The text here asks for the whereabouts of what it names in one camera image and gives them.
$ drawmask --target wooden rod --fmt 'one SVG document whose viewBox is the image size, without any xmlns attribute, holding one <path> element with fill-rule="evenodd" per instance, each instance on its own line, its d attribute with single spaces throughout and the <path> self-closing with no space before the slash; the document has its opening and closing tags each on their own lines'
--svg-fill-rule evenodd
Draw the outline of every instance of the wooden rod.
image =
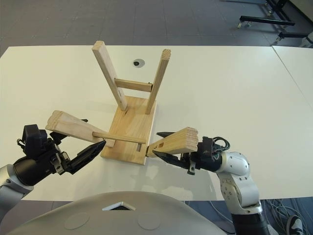
<svg viewBox="0 0 313 235">
<path fill-rule="evenodd" d="M 109 140 L 116 140 L 116 141 L 126 141 L 126 142 L 133 142 L 133 143 L 142 143 L 145 144 L 146 140 L 140 139 L 140 138 L 134 138 L 134 137 L 128 137 L 128 136 L 119 136 L 119 135 L 113 135 L 110 133 L 104 133 L 104 132 L 93 132 L 92 136 L 109 139 Z"/>
<path fill-rule="evenodd" d="M 114 82 L 117 78 L 114 66 L 112 64 L 110 55 L 106 48 L 106 45 L 103 41 L 96 41 L 96 43 L 92 47 L 92 51 L 94 56 L 96 57 L 98 64 L 106 78 L 108 85 L 114 95 L 114 98 L 117 102 L 118 107 L 121 110 L 126 110 L 127 108 L 127 101 L 124 96 L 123 90 L 118 88 Z"/>
<path fill-rule="evenodd" d="M 135 81 L 128 81 L 122 79 L 115 79 L 115 84 L 117 87 L 137 90 L 142 92 L 151 92 L 152 84 L 151 83 L 144 83 L 144 82 L 135 82 Z"/>
<path fill-rule="evenodd" d="M 160 58 L 160 62 L 158 64 L 158 68 L 156 71 L 156 76 L 155 80 L 153 82 L 152 90 L 149 96 L 149 100 L 147 103 L 147 108 L 146 108 L 146 114 L 150 114 L 151 108 L 156 100 L 157 92 L 160 88 L 168 61 L 170 60 L 171 57 L 171 50 L 169 49 L 164 49 Z"/>
</svg>

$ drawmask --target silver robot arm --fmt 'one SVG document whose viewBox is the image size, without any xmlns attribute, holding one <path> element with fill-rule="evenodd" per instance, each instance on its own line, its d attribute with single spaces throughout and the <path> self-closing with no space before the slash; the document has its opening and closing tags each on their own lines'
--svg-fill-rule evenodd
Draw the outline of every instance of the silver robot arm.
<svg viewBox="0 0 313 235">
<path fill-rule="evenodd" d="M 160 133 L 162 137 L 171 133 Z M 198 143 L 197 152 L 184 153 L 179 159 L 171 154 L 153 151 L 169 164 L 187 169 L 194 175 L 195 169 L 205 169 L 217 173 L 221 182 L 221 192 L 231 213 L 238 235 L 269 235 L 259 191 L 250 175 L 250 164 L 238 152 L 226 152 L 230 148 L 227 140 L 221 137 L 203 137 Z"/>
<path fill-rule="evenodd" d="M 39 130 L 37 125 L 25 126 L 22 139 L 17 142 L 26 156 L 13 165 L 0 168 L 0 223 L 5 214 L 34 189 L 35 184 L 50 174 L 76 173 L 91 162 L 106 144 L 105 141 L 92 144 L 71 160 L 58 147 L 67 136 L 55 132 L 50 135 L 52 139 L 47 138 L 46 131 Z"/>
<path fill-rule="evenodd" d="M 13 165 L 0 168 L 0 223 L 6 213 L 34 189 L 24 185 L 16 176 Z"/>
</svg>

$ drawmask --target wooden piece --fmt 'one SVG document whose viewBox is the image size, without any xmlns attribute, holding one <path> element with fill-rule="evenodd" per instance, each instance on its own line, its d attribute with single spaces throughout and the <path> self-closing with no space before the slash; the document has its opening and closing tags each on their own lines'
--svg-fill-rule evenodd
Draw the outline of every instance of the wooden piece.
<svg viewBox="0 0 313 235">
<path fill-rule="evenodd" d="M 101 157 L 143 165 L 146 162 L 147 143 L 150 139 L 156 104 L 153 104 L 151 113 L 146 115 L 148 99 L 131 96 L 126 96 L 126 99 L 128 108 L 126 111 L 116 110 L 109 133 L 141 138 L 146 144 L 115 141 L 113 148 L 105 147 L 102 150 Z"/>
<path fill-rule="evenodd" d="M 118 136 L 118 135 L 113 135 L 113 134 L 104 133 L 104 132 L 93 132 L 92 135 L 94 137 L 116 140 L 116 141 L 126 141 L 126 142 L 143 143 L 143 144 L 146 143 L 146 140 L 144 139 L 128 137 L 128 136 Z"/>
<path fill-rule="evenodd" d="M 51 117 L 48 119 L 48 124 L 45 128 L 49 131 L 72 136 L 92 143 L 103 141 L 103 138 L 92 136 L 92 132 L 96 131 L 105 133 L 105 131 L 59 110 L 55 110 L 52 113 Z M 114 146 L 115 140 L 106 141 L 107 143 L 105 146 Z"/>
<path fill-rule="evenodd" d="M 117 85 L 117 87 L 143 92 L 151 92 L 152 89 L 151 83 L 135 82 L 122 79 L 115 79 L 115 84 Z"/>
<path fill-rule="evenodd" d="M 145 112 L 146 114 L 150 113 L 151 108 L 156 100 L 157 92 L 160 88 L 160 85 L 161 85 L 168 61 L 170 60 L 170 57 L 171 57 L 171 50 L 164 49 L 161 55 L 160 62 L 158 64 L 155 80 L 153 82 L 152 90 L 149 96 L 149 101 L 148 101 L 147 109 Z"/>
<path fill-rule="evenodd" d="M 117 78 L 117 75 L 113 67 L 110 55 L 107 51 L 106 45 L 103 41 L 96 41 L 96 43 L 92 47 L 92 51 L 108 82 L 108 85 L 114 95 L 118 107 L 121 110 L 126 110 L 127 101 L 125 99 L 123 90 L 121 88 L 118 88 L 114 82 L 114 80 Z"/>
<path fill-rule="evenodd" d="M 169 153 L 189 153 L 198 149 L 198 131 L 186 127 L 148 146 L 147 157 L 156 157 L 152 150 Z"/>
</svg>

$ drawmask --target black cable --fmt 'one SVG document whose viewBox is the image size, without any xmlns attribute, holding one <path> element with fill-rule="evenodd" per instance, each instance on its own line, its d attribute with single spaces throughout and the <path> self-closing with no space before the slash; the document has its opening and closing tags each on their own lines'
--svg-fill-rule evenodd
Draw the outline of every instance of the black cable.
<svg viewBox="0 0 313 235">
<path fill-rule="evenodd" d="M 230 143 L 222 137 L 219 137 L 219 136 L 214 137 L 213 141 L 214 143 L 216 143 L 217 141 L 223 141 L 225 143 L 225 146 L 222 146 L 221 148 L 218 148 L 218 149 L 214 149 L 214 151 L 226 151 L 230 149 Z"/>
</svg>

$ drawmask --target wooden board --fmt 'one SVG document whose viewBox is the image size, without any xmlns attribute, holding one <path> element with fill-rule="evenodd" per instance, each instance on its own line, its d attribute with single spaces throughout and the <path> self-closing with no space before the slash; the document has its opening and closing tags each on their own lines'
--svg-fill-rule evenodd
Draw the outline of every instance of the wooden board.
<svg viewBox="0 0 313 235">
<path fill-rule="evenodd" d="M 61 133 L 67 136 L 75 137 L 81 140 L 98 143 L 103 138 L 92 136 L 92 132 L 105 132 L 87 122 L 84 122 L 66 112 L 55 110 L 48 119 L 46 130 Z M 114 140 L 106 140 L 106 146 L 113 147 Z"/>
<path fill-rule="evenodd" d="M 198 131 L 186 127 L 148 146 L 147 157 L 156 157 L 152 150 L 169 153 L 190 153 L 198 149 Z"/>
<path fill-rule="evenodd" d="M 115 79 L 115 84 L 117 85 L 117 87 L 143 91 L 143 92 L 151 92 L 151 89 L 152 89 L 152 83 Z"/>
<path fill-rule="evenodd" d="M 126 96 L 127 110 L 116 109 L 110 134 L 145 139 L 149 143 L 156 103 L 149 115 L 145 114 L 148 99 Z M 105 147 L 101 157 L 144 165 L 147 144 L 115 141 L 113 148 Z"/>
</svg>

